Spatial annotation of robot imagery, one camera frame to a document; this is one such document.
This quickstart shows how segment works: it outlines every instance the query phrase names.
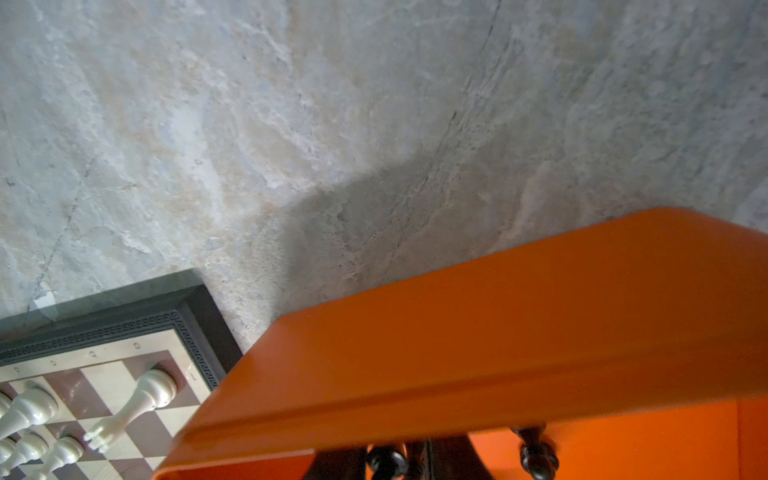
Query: decorative border trim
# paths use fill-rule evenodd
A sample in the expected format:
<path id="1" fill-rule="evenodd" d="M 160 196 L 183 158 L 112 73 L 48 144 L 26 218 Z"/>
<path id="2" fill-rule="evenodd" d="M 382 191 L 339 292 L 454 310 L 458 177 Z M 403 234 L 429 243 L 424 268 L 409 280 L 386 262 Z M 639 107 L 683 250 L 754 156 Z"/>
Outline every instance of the decorative border trim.
<path id="1" fill-rule="evenodd" d="M 0 343 L 0 366 L 167 329 L 176 331 L 211 390 L 242 356 L 208 290 L 197 286 L 56 322 Z"/>

